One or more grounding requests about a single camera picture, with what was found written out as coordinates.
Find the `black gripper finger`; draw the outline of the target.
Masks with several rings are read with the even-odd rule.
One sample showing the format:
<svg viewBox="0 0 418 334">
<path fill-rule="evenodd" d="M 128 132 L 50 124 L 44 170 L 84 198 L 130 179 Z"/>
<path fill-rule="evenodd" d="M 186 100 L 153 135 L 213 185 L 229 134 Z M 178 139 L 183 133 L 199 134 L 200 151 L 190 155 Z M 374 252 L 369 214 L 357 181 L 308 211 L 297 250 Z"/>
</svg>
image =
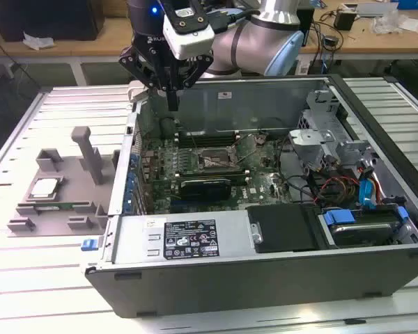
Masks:
<svg viewBox="0 0 418 334">
<path fill-rule="evenodd" d="M 172 61 L 172 111 L 178 110 L 178 91 L 191 88 L 212 65 L 212 53 Z"/>
<path fill-rule="evenodd" d="M 147 48 L 144 55 L 136 47 L 128 47 L 118 62 L 147 89 L 161 92 L 167 99 L 168 110 L 173 111 L 171 80 L 157 47 Z"/>
</svg>

